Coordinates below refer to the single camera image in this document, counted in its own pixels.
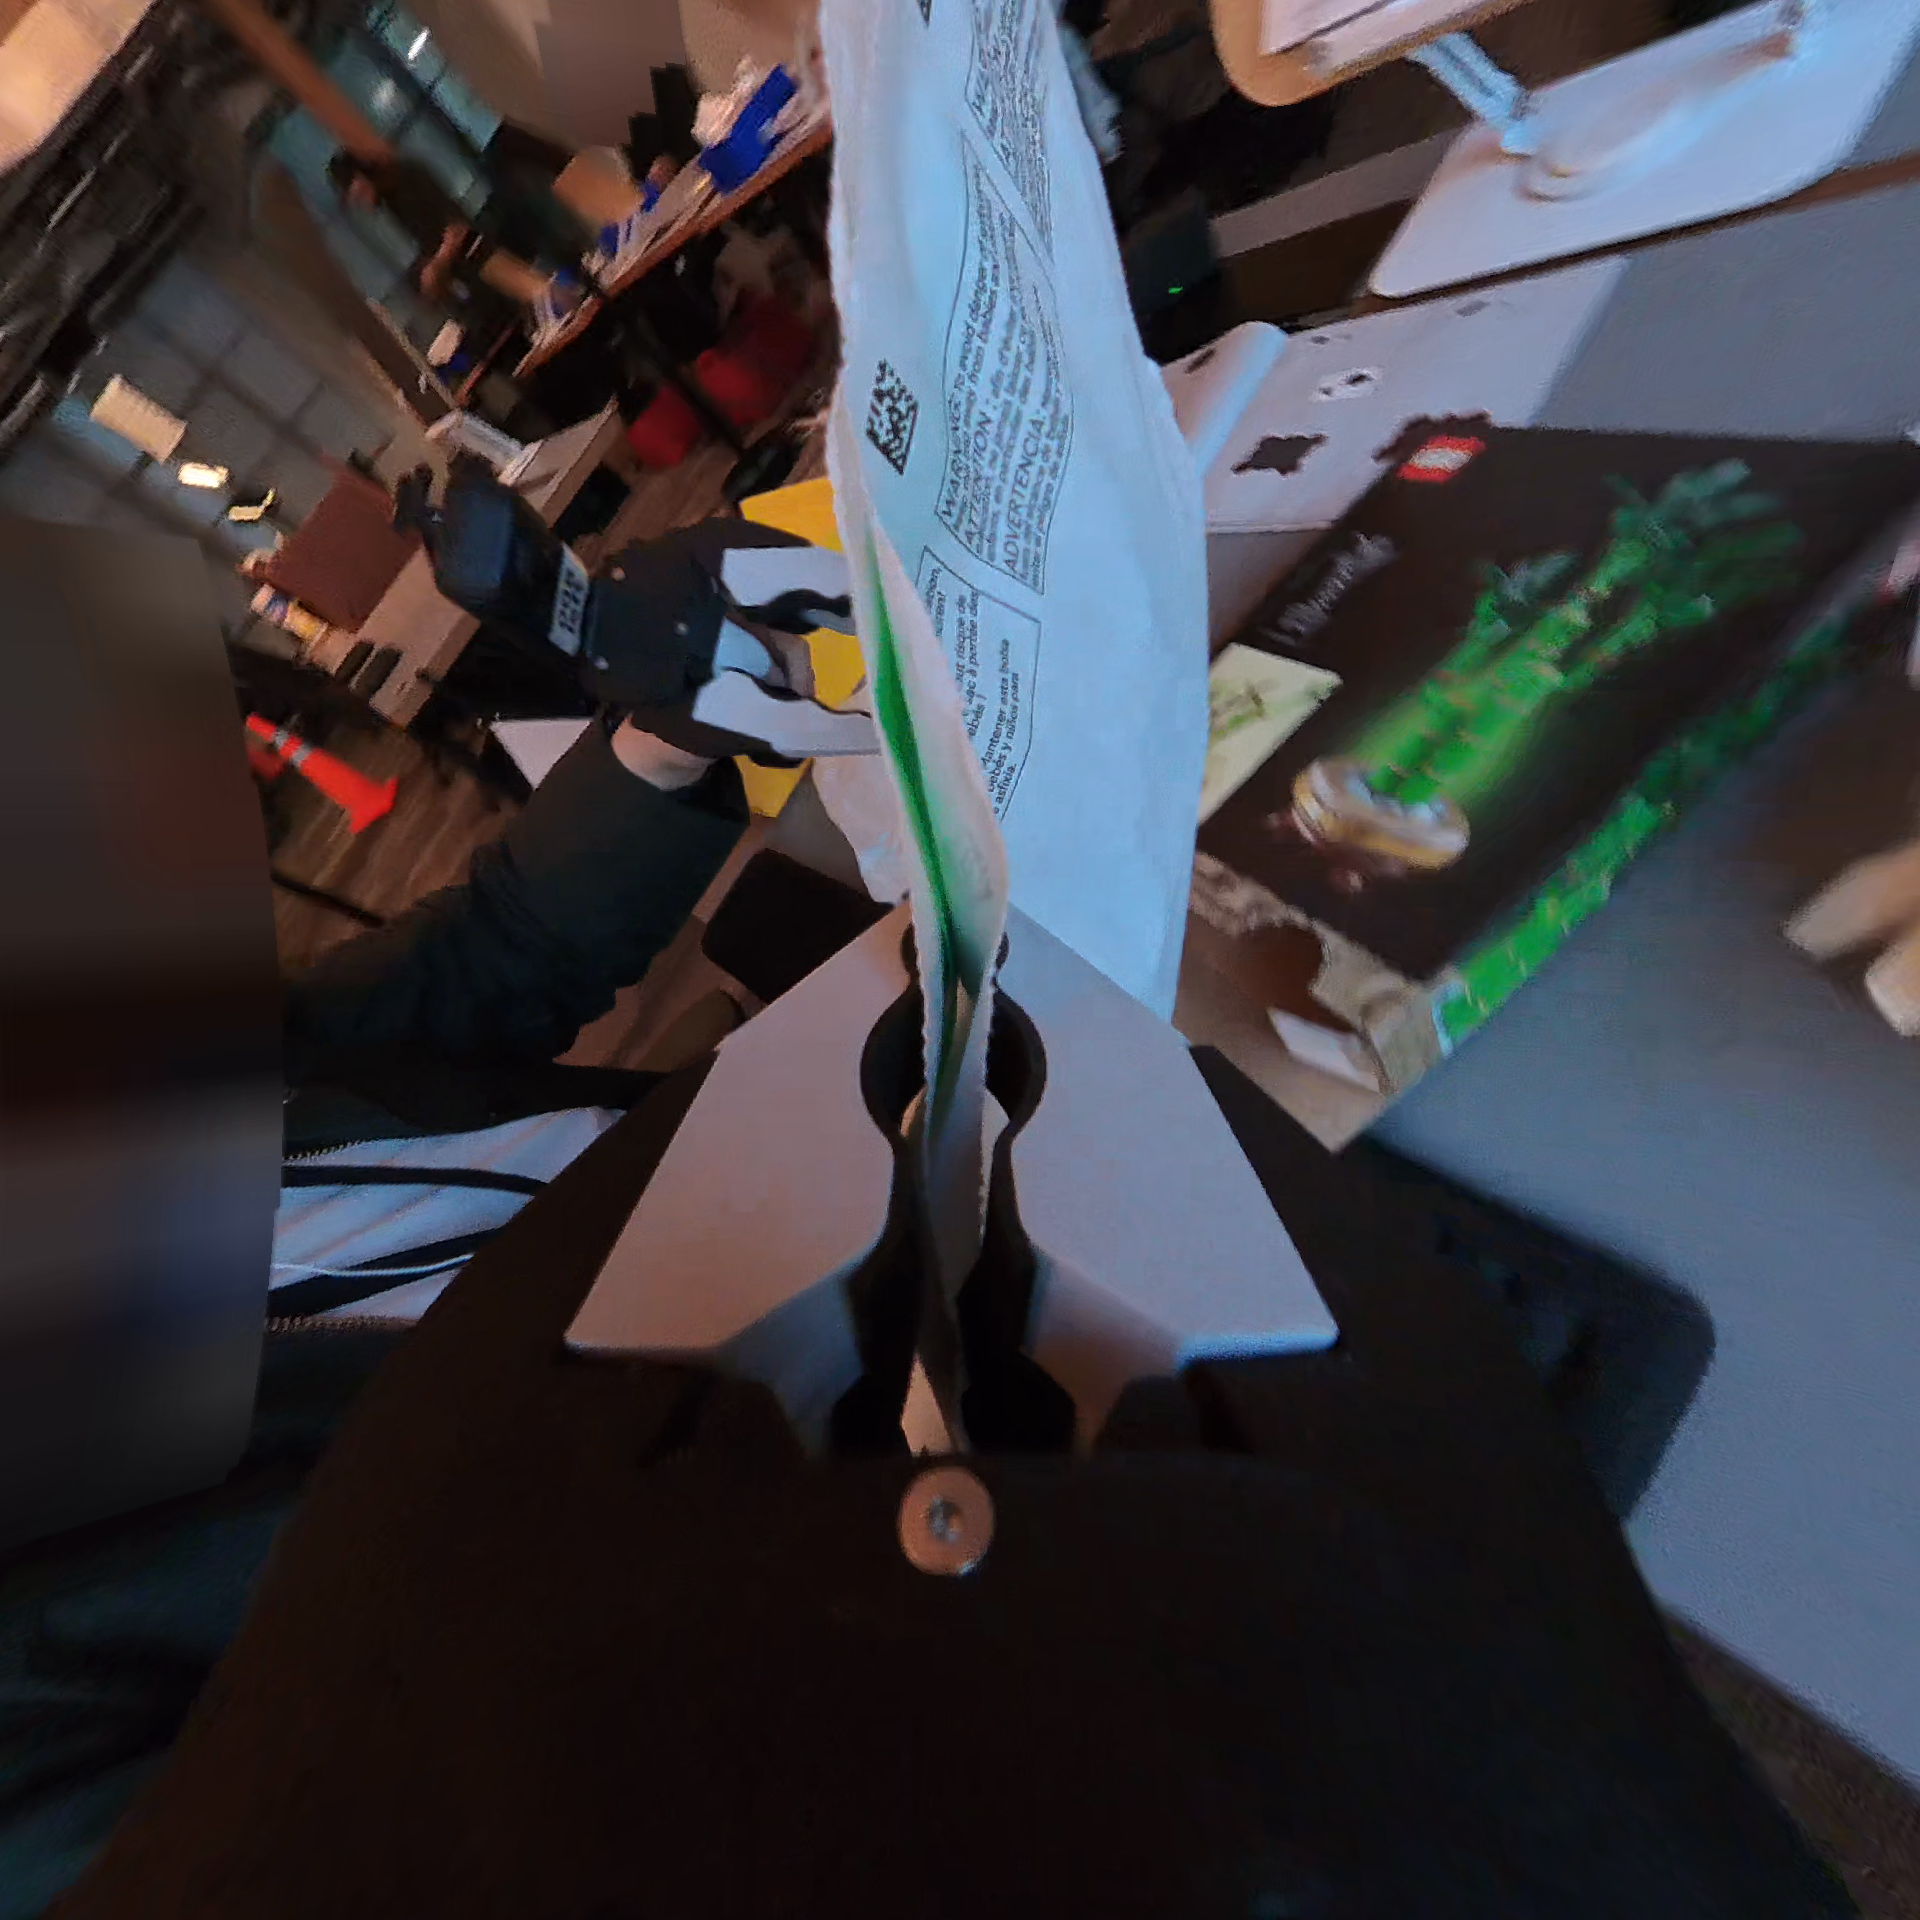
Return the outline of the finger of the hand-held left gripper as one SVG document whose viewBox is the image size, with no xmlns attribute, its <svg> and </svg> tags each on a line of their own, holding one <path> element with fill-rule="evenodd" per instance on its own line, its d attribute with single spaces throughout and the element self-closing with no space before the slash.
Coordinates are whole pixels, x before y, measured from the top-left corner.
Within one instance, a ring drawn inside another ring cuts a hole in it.
<svg viewBox="0 0 1920 1920">
<path fill-rule="evenodd" d="M 853 632 L 848 558 L 817 544 L 732 544 L 719 585 L 740 621 L 781 632 Z"/>
<path fill-rule="evenodd" d="M 743 759 L 859 759 L 879 751 L 870 713 L 831 708 L 743 669 L 717 672 L 689 704 L 710 754 Z"/>
</svg>

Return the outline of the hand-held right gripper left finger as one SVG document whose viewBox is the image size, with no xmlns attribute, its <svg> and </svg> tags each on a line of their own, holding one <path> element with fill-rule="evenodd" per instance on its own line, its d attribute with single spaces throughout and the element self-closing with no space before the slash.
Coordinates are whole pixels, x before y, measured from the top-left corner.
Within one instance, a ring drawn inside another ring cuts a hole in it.
<svg viewBox="0 0 1920 1920">
<path fill-rule="evenodd" d="M 909 906 L 727 1040 L 567 1349 L 763 1384 L 807 1448 L 896 1448 L 920 1333 Z"/>
</svg>

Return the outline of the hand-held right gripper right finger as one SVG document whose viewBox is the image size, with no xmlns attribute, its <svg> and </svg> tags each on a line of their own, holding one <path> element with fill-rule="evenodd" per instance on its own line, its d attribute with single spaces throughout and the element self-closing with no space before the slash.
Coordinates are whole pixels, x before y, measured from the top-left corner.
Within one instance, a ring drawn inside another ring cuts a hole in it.
<svg viewBox="0 0 1920 1920">
<path fill-rule="evenodd" d="M 1088 1448 L 1131 1384 L 1333 1349 L 1333 1310 L 1174 1026 L 1031 918 L 1011 918 L 993 990 L 972 1447 Z"/>
</svg>

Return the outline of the large white paper bag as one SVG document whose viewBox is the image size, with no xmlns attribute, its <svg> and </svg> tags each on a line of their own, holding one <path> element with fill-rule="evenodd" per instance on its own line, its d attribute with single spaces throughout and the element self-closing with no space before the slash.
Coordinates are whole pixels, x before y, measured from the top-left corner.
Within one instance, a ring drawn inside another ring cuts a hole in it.
<svg viewBox="0 0 1920 1920">
<path fill-rule="evenodd" d="M 855 624 L 883 536 L 955 674 L 1014 914 L 1166 1017 L 1209 737 L 1205 513 L 1142 350 L 1054 5 L 821 5 L 830 478 Z M 925 1151 L 936 1391 L 968 1438 L 987 1148 Z"/>
</svg>

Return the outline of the instruction booklet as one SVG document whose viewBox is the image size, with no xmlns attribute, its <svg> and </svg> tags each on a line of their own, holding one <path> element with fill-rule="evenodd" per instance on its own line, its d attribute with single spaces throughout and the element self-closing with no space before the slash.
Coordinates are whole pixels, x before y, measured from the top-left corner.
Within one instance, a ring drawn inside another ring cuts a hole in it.
<svg viewBox="0 0 1920 1920">
<path fill-rule="evenodd" d="M 1422 420 L 1526 425 L 1624 261 L 1284 332 L 1243 321 L 1164 366 L 1211 536 L 1316 532 Z"/>
</svg>

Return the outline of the person's left hand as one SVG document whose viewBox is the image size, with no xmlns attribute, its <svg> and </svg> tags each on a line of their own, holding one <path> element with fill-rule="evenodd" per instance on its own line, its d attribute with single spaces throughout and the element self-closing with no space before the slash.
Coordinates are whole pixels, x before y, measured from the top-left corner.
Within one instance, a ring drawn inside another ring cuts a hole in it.
<svg viewBox="0 0 1920 1920">
<path fill-rule="evenodd" d="M 613 726 L 611 749 L 616 762 L 656 791 L 676 792 L 708 776 L 715 760 L 645 730 L 630 717 Z"/>
</svg>

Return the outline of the person's light grey clothing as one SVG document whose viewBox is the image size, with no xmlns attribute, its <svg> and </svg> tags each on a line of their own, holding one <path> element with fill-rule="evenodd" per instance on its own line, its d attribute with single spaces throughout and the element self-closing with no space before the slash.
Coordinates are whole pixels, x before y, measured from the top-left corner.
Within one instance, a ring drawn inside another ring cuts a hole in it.
<svg viewBox="0 0 1920 1920">
<path fill-rule="evenodd" d="M 269 1319 L 416 1320 L 616 1119 L 613 1109 L 548 1111 L 289 1157 L 278 1178 Z"/>
</svg>

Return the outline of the long wooden table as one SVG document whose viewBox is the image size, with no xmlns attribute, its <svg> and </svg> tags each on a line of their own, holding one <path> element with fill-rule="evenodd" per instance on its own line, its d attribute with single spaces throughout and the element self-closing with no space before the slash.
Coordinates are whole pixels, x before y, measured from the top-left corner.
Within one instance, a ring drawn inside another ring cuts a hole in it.
<svg viewBox="0 0 1920 1920">
<path fill-rule="evenodd" d="M 587 300 L 567 317 L 543 314 L 527 353 L 513 368 L 513 377 L 526 378 L 548 366 L 560 351 L 579 342 L 616 300 L 640 286 L 648 272 L 667 265 L 694 239 L 719 233 L 745 207 L 773 196 L 804 161 L 825 156 L 830 143 L 831 116 L 815 111 L 787 129 L 768 160 L 728 191 L 721 191 L 704 167 L 694 164 L 689 168 L 693 186 L 680 200 L 671 207 L 656 206 L 632 215 L 616 228 L 620 247 L 614 253 L 587 258 L 583 266 L 591 284 Z"/>
</svg>

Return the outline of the orange floor tape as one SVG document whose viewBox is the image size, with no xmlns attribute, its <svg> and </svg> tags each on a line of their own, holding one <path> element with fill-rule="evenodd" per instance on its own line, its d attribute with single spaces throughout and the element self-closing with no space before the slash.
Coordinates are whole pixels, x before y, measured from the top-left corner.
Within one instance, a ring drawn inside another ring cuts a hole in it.
<svg viewBox="0 0 1920 1920">
<path fill-rule="evenodd" d="M 260 766 L 269 766 L 273 773 L 292 773 L 308 782 L 324 802 L 343 813 L 348 832 L 366 832 L 393 813 L 398 798 L 396 778 L 376 782 L 259 713 L 245 714 L 245 730 L 246 749 Z"/>
</svg>

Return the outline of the blue bin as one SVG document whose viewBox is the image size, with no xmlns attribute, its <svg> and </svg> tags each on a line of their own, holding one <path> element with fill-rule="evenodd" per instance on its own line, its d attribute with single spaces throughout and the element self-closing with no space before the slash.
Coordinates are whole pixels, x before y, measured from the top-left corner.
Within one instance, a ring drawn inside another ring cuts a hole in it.
<svg viewBox="0 0 1920 1920">
<path fill-rule="evenodd" d="M 781 140 L 781 118 L 798 98 L 791 73 L 774 63 L 748 71 L 727 96 L 708 96 L 694 118 L 699 167 L 715 191 L 734 193 L 753 180 Z"/>
</svg>

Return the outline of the black box with green lights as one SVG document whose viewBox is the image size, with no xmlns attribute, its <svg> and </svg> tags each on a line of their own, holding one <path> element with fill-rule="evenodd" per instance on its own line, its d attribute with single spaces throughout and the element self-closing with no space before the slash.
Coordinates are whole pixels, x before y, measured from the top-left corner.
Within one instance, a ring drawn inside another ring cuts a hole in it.
<svg viewBox="0 0 1920 1920">
<path fill-rule="evenodd" d="M 1216 249 L 1206 196 L 1193 186 L 1133 222 L 1120 261 L 1142 350 L 1159 366 L 1249 317 Z"/>
</svg>

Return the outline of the black toy set box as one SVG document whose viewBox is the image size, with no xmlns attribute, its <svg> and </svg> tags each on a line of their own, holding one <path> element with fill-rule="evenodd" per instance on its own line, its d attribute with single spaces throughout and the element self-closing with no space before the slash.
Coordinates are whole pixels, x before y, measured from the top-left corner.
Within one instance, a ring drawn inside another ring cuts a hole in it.
<svg viewBox="0 0 1920 1920">
<path fill-rule="evenodd" d="M 1350 1138 L 1912 599 L 1915 446 L 1409 426 L 1209 669 L 1190 992 Z"/>
</svg>

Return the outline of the white paper packet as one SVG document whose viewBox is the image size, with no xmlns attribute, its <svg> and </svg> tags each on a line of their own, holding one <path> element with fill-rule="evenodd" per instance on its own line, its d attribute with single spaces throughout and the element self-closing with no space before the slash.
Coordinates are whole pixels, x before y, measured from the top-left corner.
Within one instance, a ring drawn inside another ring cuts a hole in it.
<svg viewBox="0 0 1920 1920">
<path fill-rule="evenodd" d="M 1868 998 L 1896 1036 L 1918 1038 L 1918 834 L 1847 866 L 1783 935 L 1816 962 L 1868 953 Z"/>
</svg>

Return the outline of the white document stand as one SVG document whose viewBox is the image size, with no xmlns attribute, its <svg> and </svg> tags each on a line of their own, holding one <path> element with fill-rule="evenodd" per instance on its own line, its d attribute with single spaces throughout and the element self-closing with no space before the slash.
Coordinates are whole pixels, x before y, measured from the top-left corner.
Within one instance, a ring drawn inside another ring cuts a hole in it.
<svg viewBox="0 0 1920 1920">
<path fill-rule="evenodd" d="M 1299 105 L 1420 66 L 1471 118 L 1364 284 L 1364 309 L 1915 183 L 1915 153 L 1848 153 L 1915 55 L 1915 2 L 1745 5 L 1548 87 L 1471 37 L 1508 5 L 1214 2 L 1236 90 Z"/>
</svg>

